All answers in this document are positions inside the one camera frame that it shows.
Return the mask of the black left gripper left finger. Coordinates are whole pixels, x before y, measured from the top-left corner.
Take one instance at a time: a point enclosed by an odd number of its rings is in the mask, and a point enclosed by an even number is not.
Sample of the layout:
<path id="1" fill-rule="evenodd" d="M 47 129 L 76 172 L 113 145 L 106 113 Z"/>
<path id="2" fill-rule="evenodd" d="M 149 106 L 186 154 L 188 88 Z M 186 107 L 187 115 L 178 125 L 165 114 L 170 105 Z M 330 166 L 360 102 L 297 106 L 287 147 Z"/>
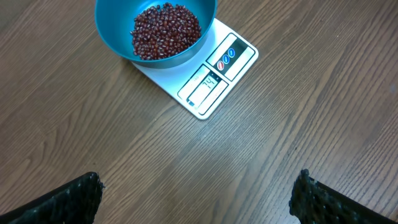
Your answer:
<path id="1" fill-rule="evenodd" d="M 2 224 L 92 224 L 104 184 L 96 172 L 76 179 L 1 215 Z"/>

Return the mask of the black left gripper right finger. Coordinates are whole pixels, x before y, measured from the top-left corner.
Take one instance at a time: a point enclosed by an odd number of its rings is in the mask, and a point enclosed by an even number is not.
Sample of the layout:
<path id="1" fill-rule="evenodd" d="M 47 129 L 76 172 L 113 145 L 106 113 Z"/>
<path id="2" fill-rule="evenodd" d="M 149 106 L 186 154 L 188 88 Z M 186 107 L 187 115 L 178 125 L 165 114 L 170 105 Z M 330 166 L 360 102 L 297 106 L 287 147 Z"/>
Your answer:
<path id="1" fill-rule="evenodd" d="M 289 213 L 306 224 L 397 224 L 313 179 L 306 169 L 294 182 Z"/>

